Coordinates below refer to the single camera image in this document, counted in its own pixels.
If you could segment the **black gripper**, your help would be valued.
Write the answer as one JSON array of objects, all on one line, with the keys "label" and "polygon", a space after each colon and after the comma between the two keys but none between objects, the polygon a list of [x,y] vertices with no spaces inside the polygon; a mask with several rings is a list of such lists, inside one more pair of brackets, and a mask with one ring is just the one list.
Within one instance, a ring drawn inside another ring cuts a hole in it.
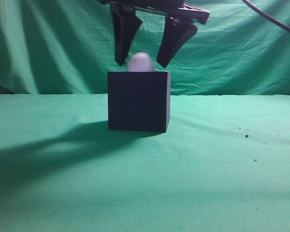
[{"label": "black gripper", "polygon": [[119,66],[125,63],[136,32],[143,23],[136,16],[136,10],[166,16],[157,55],[157,63],[163,68],[169,65],[181,47],[197,33],[198,27],[193,22],[205,25],[210,16],[208,10],[185,3],[184,0],[99,0],[98,2],[102,5],[111,4],[115,61]]}]

